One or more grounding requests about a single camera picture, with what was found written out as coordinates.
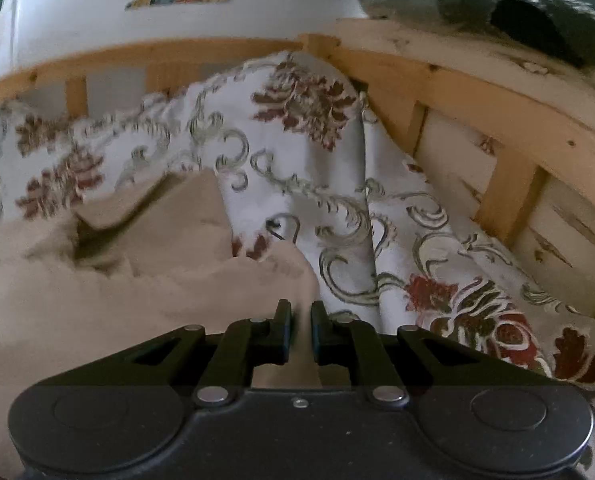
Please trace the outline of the beige hooded Champion jacket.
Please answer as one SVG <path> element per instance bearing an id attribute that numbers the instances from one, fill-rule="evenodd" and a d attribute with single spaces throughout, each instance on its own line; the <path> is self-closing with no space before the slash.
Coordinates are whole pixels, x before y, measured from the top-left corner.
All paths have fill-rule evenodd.
<path id="1" fill-rule="evenodd" d="M 168 176 L 60 212 L 0 224 L 0 479 L 22 465 L 7 429 L 10 404 L 41 379 L 190 324 L 219 333 L 296 312 L 287 368 L 266 365 L 259 386 L 318 384 L 308 362 L 314 270 L 288 240 L 247 252 L 209 171 Z"/>

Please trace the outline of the floral patterned bed cover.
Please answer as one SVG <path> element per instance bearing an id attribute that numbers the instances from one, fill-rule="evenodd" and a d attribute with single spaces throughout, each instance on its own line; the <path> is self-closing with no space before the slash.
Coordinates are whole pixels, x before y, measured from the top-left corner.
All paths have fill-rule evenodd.
<path id="1" fill-rule="evenodd" d="M 217 177 L 240 247 L 296 245 L 335 318 L 420 326 L 571 382 L 595 410 L 595 321 L 449 214 L 366 98 L 317 58 L 259 58 L 97 120 L 0 103 L 0 224 L 201 171 Z M 595 479 L 595 435 L 579 471 Z"/>

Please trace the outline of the wooden bed frame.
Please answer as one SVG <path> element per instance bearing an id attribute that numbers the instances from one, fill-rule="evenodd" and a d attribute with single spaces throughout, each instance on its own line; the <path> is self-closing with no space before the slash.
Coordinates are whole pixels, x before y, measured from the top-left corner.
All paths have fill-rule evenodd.
<path id="1" fill-rule="evenodd" d="M 364 84 L 402 150 L 560 298 L 595 315 L 595 73 L 522 48 L 349 18 L 289 39 L 166 38 L 51 58 L 0 77 L 0 101 L 61 84 L 89 111 L 92 75 L 136 67 L 171 93 L 303 49 Z"/>

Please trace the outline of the white wall pipe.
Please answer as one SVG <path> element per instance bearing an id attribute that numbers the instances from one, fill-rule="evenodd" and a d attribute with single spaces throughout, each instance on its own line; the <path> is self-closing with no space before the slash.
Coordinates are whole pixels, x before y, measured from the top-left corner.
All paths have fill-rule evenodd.
<path id="1" fill-rule="evenodd" d="M 9 70 L 17 67 L 18 18 L 20 14 L 20 0 L 11 0 L 11 18 L 8 41 Z"/>

